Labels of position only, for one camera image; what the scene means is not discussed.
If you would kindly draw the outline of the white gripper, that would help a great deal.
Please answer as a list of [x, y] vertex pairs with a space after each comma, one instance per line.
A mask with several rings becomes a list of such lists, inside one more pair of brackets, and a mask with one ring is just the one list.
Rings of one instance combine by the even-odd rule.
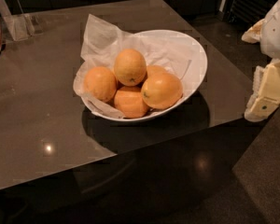
[[241, 37], [244, 42], [260, 42], [263, 54], [273, 58], [265, 67], [257, 66], [253, 93], [245, 110], [245, 119], [259, 122], [267, 119], [280, 105], [280, 0], [264, 19], [257, 21]]

